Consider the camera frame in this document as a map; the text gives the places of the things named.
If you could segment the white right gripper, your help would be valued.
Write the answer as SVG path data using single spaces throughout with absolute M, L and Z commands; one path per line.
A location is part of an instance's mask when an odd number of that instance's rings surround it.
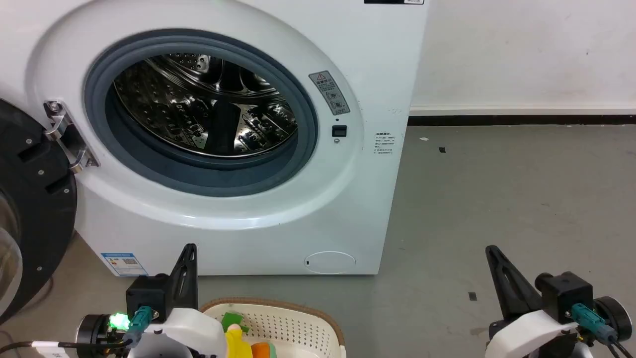
M 486 358 L 522 358 L 562 331 L 577 328 L 576 322 L 559 323 L 541 310 L 538 292 L 498 246 L 489 245 L 485 254 L 503 319 L 511 322 L 518 318 L 506 325 L 497 322 L 500 329 L 486 347 Z

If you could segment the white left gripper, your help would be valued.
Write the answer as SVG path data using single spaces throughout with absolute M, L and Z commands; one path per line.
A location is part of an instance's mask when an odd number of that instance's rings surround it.
M 130 358 L 225 358 L 228 344 L 222 324 L 198 311 L 197 245 L 188 243 L 171 272 L 174 308 L 165 322 L 152 323 Z

